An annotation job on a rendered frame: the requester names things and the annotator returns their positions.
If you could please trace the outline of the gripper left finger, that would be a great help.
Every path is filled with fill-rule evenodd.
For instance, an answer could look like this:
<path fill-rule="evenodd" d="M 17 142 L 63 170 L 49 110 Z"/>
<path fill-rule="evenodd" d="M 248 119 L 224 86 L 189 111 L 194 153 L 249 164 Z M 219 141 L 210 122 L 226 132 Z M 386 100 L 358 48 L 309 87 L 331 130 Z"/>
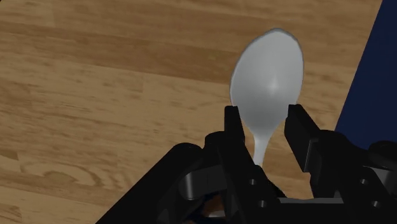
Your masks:
<path fill-rule="evenodd" d="M 226 224 L 281 220 L 274 187 L 244 141 L 237 107 L 225 107 L 222 131 L 207 135 L 203 148 L 173 146 L 95 224 L 183 224 L 212 193 L 221 195 Z"/>

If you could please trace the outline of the white spoon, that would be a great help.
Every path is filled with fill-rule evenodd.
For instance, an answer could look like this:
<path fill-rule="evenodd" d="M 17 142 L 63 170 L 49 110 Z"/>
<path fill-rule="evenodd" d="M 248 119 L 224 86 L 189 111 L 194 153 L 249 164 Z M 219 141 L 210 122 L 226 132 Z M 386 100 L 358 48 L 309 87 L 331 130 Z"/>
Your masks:
<path fill-rule="evenodd" d="M 298 40 L 274 28 L 241 53 L 230 79 L 230 100 L 253 135 L 253 162 L 261 166 L 268 142 L 296 104 L 303 85 L 304 61 Z"/>

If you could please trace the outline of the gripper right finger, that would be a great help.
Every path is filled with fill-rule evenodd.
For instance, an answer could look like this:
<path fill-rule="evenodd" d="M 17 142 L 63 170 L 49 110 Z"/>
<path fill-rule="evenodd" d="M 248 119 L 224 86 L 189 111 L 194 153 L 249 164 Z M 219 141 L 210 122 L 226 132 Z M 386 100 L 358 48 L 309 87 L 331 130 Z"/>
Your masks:
<path fill-rule="evenodd" d="M 397 143 L 365 150 L 321 130 L 299 104 L 288 107 L 284 136 L 324 213 L 341 224 L 397 224 Z"/>

